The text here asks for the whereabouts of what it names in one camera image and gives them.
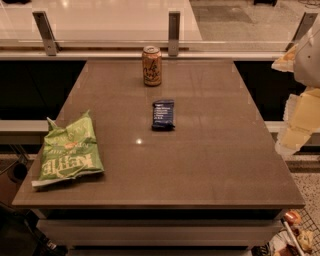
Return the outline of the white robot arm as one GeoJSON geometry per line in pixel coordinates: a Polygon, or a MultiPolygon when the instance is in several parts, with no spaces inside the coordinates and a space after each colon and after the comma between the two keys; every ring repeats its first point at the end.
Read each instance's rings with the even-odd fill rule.
{"type": "Polygon", "coordinates": [[[275,150],[293,155],[320,128],[320,24],[316,21],[308,32],[272,68],[292,72],[306,89],[300,95],[290,94],[283,114],[284,127],[277,135],[275,150]]]}

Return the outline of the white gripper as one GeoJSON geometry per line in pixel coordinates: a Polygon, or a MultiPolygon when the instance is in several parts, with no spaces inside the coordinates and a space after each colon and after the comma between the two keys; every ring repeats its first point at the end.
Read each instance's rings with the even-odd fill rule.
{"type": "MultiPolygon", "coordinates": [[[[293,45],[272,63],[271,68],[281,72],[294,72],[296,50],[297,45],[293,45]]],[[[275,150],[282,156],[293,155],[310,139],[310,134],[320,128],[320,89],[307,87],[300,95],[290,94],[285,105],[283,120],[293,130],[290,128],[280,130],[275,150]]]]}

